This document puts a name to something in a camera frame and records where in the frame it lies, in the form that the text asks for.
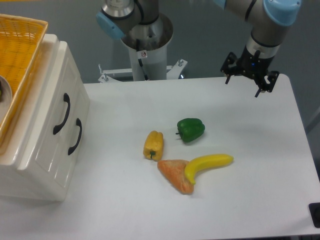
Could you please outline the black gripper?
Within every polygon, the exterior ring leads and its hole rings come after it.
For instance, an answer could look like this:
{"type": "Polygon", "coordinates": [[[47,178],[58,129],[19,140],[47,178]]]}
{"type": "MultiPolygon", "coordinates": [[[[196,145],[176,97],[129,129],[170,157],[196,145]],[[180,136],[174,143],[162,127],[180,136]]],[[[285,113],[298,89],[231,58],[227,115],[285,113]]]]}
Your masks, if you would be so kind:
{"type": "Polygon", "coordinates": [[[239,59],[230,52],[220,68],[226,76],[225,84],[232,76],[242,75],[254,80],[258,86],[255,98],[262,92],[271,93],[280,75],[278,71],[269,70],[274,56],[274,47],[261,45],[245,46],[239,59]]]}

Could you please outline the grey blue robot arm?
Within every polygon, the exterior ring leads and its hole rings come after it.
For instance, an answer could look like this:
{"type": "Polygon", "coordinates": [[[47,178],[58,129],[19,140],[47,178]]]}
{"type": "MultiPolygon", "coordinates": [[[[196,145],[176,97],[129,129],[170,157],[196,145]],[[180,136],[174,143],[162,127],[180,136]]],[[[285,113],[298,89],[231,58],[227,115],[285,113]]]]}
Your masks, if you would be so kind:
{"type": "MultiPolygon", "coordinates": [[[[269,66],[301,8],[300,0],[218,0],[216,5],[252,25],[241,56],[229,53],[221,66],[228,79],[242,75],[257,92],[272,92],[279,76],[269,66]]],[[[129,51],[135,81],[167,78],[167,45],[173,25],[156,0],[106,0],[96,14],[99,27],[129,51]]]]}

